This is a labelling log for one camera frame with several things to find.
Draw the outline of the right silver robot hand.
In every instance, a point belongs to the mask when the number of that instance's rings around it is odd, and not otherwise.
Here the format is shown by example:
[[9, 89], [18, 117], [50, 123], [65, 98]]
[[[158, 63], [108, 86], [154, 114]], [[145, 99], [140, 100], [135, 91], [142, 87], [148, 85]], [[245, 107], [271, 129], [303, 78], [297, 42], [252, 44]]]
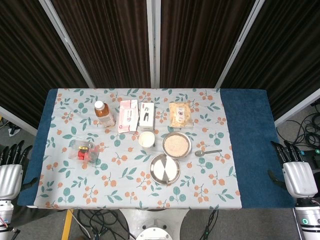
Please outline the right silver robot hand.
[[272, 182], [288, 191], [296, 199], [312, 198], [318, 193], [316, 181], [310, 164], [304, 160], [302, 151], [295, 145], [284, 141], [284, 145], [271, 142], [280, 162], [284, 180], [276, 178], [271, 170], [268, 176]]

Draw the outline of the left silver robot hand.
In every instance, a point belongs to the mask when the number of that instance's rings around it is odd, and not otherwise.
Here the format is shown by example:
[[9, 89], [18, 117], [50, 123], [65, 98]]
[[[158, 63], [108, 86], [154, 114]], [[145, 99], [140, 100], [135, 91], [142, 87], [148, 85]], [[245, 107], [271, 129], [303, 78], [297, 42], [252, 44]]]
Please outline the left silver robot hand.
[[0, 200], [11, 201], [25, 189], [31, 188], [38, 180], [34, 177], [31, 181], [23, 183], [23, 166], [28, 159], [32, 145], [22, 150], [25, 141], [11, 147], [6, 146], [0, 149]]

